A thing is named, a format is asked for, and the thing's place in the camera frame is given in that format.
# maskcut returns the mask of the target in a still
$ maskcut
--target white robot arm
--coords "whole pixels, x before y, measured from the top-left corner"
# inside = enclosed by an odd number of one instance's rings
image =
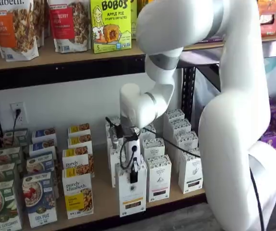
[[[269,124],[270,107],[256,1],[155,0],[143,8],[137,43],[156,84],[144,94],[134,84],[122,87],[121,124],[142,128],[161,116],[183,47],[219,34],[225,34],[222,94],[205,107],[199,125],[204,188],[225,230],[259,230],[250,169],[267,225],[276,203],[276,150],[257,142]]]

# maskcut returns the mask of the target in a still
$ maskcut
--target white wall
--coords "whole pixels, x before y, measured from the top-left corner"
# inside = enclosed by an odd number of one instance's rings
[[[180,107],[182,70],[176,71],[174,79],[176,90],[169,106],[171,109]],[[0,90],[1,127],[3,130],[13,127],[10,103],[25,102],[28,128],[56,127],[59,148],[66,148],[66,129],[69,126],[86,122],[90,123],[94,144],[105,143],[104,118],[119,115],[119,89],[129,82],[138,84],[142,92],[154,85],[143,73]]]

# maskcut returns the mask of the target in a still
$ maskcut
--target floor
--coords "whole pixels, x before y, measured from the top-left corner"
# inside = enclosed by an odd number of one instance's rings
[[[200,204],[107,231],[222,231],[209,206]],[[276,206],[268,225],[276,231]]]

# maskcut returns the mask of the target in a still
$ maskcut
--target power outlet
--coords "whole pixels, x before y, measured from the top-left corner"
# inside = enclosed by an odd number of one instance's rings
[[[17,120],[16,120],[16,127],[26,127],[28,125],[28,120],[27,120],[27,114],[25,110],[25,104],[24,102],[19,102],[19,103],[11,103],[10,104],[11,110],[13,117],[15,119],[16,117],[16,110],[21,109],[21,113],[19,114]]]

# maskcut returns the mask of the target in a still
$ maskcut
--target orange label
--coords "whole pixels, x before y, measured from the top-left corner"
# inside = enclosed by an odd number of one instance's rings
[[[0,12],[0,46],[16,47],[12,13]]]

